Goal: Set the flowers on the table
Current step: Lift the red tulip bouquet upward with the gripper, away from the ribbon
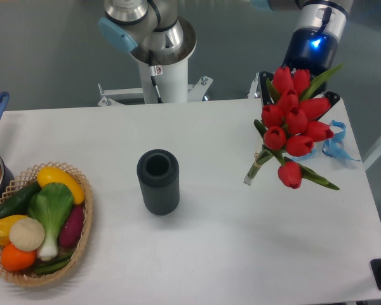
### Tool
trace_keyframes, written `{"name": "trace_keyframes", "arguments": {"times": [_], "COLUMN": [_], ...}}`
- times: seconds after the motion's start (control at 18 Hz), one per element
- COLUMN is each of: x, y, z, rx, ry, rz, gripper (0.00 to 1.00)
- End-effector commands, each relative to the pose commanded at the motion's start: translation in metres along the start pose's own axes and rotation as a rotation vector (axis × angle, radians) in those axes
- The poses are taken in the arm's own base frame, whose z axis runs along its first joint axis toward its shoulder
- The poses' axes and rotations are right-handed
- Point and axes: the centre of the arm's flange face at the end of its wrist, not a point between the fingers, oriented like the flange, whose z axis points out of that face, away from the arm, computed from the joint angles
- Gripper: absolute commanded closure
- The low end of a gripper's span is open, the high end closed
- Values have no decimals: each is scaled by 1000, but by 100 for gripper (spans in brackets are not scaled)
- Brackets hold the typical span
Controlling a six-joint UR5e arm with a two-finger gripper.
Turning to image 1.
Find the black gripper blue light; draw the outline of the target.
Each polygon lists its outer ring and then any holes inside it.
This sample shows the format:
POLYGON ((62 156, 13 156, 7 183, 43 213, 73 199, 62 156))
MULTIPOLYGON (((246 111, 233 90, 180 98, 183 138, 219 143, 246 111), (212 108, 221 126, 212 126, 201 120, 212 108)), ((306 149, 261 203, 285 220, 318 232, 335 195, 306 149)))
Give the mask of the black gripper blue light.
MULTIPOLYGON (((318 76, 330 69, 338 41, 331 35, 320 33, 313 29, 296 30, 290 40, 283 65, 290 69, 307 69, 312 75, 318 76)), ((260 96, 263 105, 273 104, 267 81, 272 81, 274 74, 268 71, 259 72, 260 96)), ((328 91, 324 94, 331 106, 340 101, 340 95, 328 91)))

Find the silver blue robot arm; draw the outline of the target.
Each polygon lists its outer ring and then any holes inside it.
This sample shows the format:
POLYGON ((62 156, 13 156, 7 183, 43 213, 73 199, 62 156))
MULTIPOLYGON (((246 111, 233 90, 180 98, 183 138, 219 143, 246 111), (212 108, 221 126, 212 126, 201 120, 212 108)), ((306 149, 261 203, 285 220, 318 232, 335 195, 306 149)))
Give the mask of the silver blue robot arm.
MULTIPOLYGON (((143 97, 147 104, 205 100, 213 80, 188 83, 188 59, 196 47, 192 25, 178 16, 177 1, 105 1, 98 21, 102 36, 138 64, 140 89, 107 90, 102 102, 143 97)), ((282 66, 309 70, 308 97, 324 91, 352 1, 252 1, 260 10, 300 10, 282 66)))

